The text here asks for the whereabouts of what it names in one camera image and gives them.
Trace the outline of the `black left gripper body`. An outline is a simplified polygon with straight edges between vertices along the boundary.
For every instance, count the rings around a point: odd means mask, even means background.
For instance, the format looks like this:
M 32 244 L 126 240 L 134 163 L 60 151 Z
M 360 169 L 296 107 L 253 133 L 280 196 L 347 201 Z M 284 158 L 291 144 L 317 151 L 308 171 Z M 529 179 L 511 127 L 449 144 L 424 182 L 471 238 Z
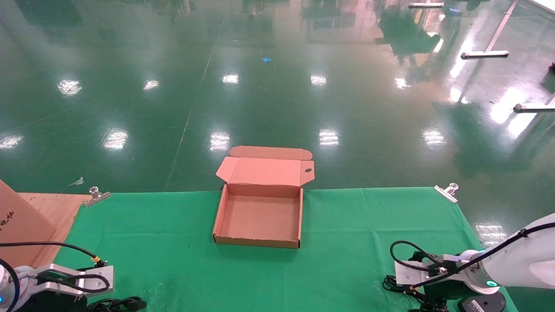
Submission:
M 24 303 L 18 312 L 85 312 L 87 298 L 70 296 L 55 292 L 34 294 Z

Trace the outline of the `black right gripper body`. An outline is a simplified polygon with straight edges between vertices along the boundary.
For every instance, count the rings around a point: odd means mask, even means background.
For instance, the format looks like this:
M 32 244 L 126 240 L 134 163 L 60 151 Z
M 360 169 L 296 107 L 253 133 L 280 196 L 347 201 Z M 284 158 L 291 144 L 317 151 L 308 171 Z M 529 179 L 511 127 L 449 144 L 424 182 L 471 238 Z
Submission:
M 423 289 L 424 302 L 446 302 L 480 295 L 464 282 L 447 279 L 423 286 Z

